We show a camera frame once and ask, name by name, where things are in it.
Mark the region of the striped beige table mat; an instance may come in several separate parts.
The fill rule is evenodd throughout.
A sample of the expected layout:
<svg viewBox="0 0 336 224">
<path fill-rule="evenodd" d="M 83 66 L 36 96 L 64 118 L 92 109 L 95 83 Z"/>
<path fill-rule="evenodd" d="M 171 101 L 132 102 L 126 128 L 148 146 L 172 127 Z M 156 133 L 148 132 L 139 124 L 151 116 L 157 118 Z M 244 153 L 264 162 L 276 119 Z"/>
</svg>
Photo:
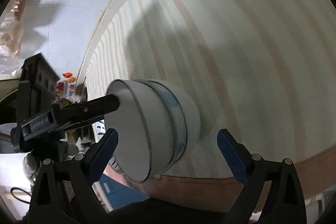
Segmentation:
<svg viewBox="0 0 336 224">
<path fill-rule="evenodd" d="M 158 79 L 199 108 L 200 138 L 168 175 L 229 178 L 215 141 L 227 128 L 267 160 L 291 158 L 305 196 L 335 184 L 331 0 L 122 0 L 101 26 L 90 99 L 115 79 Z"/>
</svg>

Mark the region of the white bowl blue pattern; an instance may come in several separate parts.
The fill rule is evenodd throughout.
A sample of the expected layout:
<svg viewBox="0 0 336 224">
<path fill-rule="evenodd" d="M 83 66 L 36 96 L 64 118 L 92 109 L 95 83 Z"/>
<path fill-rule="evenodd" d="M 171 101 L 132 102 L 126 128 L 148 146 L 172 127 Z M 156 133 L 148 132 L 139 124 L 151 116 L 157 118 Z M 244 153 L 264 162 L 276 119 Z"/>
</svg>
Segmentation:
<svg viewBox="0 0 336 224">
<path fill-rule="evenodd" d="M 173 92 L 173 87 L 167 81 L 140 79 L 135 81 L 152 88 L 163 102 L 173 130 L 174 154 L 169 161 L 169 166 L 173 166 L 183 156 L 187 145 L 187 123 L 182 106 Z"/>
</svg>

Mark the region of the colourful wall sticker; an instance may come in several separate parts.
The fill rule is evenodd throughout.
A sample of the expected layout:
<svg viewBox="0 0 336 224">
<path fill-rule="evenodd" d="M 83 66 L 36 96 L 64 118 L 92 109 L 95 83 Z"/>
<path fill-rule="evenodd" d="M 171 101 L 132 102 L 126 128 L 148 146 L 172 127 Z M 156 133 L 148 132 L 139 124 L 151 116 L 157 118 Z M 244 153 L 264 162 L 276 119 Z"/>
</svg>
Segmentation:
<svg viewBox="0 0 336 224">
<path fill-rule="evenodd" d="M 71 72 L 62 74 L 60 81 L 56 83 L 56 101 L 68 100 L 73 102 L 76 91 L 77 78 Z"/>
</svg>

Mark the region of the blue cabinet door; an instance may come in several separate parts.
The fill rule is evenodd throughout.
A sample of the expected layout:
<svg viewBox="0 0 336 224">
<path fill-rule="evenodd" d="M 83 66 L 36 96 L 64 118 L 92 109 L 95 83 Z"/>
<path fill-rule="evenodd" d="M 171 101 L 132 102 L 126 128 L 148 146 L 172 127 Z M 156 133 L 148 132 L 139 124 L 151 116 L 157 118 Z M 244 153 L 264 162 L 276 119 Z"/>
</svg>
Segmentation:
<svg viewBox="0 0 336 224">
<path fill-rule="evenodd" d="M 145 201 L 149 196 L 131 189 L 103 174 L 99 180 L 107 200 L 112 209 L 120 209 L 135 202 Z"/>
</svg>

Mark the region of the white bowl plain rim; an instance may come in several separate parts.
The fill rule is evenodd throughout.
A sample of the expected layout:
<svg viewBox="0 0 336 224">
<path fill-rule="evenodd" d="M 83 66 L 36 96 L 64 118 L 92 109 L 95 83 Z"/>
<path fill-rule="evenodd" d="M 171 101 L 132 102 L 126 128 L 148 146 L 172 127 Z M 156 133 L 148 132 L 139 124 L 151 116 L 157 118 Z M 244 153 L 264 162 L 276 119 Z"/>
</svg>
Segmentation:
<svg viewBox="0 0 336 224">
<path fill-rule="evenodd" d="M 127 80 L 113 81 L 106 93 L 120 102 L 104 120 L 107 128 L 118 133 L 114 158 L 121 170 L 135 182 L 165 172 L 174 156 L 175 137 L 158 93 L 146 84 Z"/>
</svg>

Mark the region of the plastic bag on wall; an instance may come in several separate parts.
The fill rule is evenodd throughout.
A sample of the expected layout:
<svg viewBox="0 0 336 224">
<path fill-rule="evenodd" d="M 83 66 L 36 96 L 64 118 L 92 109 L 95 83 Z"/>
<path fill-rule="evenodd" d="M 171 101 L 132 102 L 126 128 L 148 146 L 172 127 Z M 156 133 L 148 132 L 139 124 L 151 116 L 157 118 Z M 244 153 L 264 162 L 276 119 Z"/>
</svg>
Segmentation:
<svg viewBox="0 0 336 224">
<path fill-rule="evenodd" d="M 1 74 L 11 74 L 19 67 L 23 20 L 27 0 L 10 0 L 1 14 Z"/>
</svg>

